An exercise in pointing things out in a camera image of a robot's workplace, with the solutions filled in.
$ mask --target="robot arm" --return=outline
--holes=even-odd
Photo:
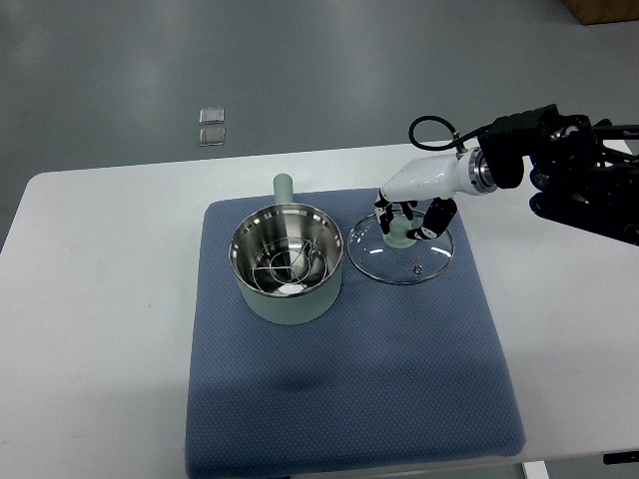
[[[443,147],[422,145],[414,128],[426,120],[443,123],[457,139]],[[479,148],[463,149],[476,136]],[[610,139],[639,139],[639,126],[592,126],[583,115],[559,115],[555,105],[495,120],[458,138],[438,117],[421,117],[409,129],[411,142],[423,150],[457,148],[456,154],[414,160],[379,191],[375,212],[386,234],[392,204],[400,203],[411,219],[416,201],[432,199],[423,225],[407,236],[416,240],[441,235],[456,213],[457,192],[485,195],[516,188],[523,179],[523,157],[533,166],[532,184],[540,193],[530,200],[542,218],[600,235],[639,244],[639,157],[611,150]]]

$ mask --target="mint green pot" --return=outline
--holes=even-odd
[[[229,261],[247,305],[277,324],[302,324],[326,312],[341,289],[343,240],[324,212],[293,203],[293,180],[274,178],[276,204],[236,229]]]

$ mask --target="white table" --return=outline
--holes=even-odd
[[[185,477],[207,206],[268,195],[279,172],[298,192],[379,187],[420,154],[395,145],[35,177],[0,254],[0,476]],[[539,219],[534,193],[524,180],[456,198],[525,448],[390,470],[639,449],[639,248]]]

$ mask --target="gray floor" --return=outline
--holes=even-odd
[[[639,22],[560,0],[0,0],[0,245],[42,172],[406,143],[419,115],[469,131],[548,103],[639,123],[638,53]],[[199,148],[208,106],[227,143]],[[600,463],[548,467],[639,474]]]

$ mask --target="blue mat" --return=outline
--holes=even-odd
[[[376,190],[296,195],[344,240]],[[344,253],[333,307],[281,326],[244,303],[229,266],[237,225],[272,197],[206,212],[187,414],[191,478],[273,477],[516,455],[525,436],[461,219],[437,279],[392,286]]]

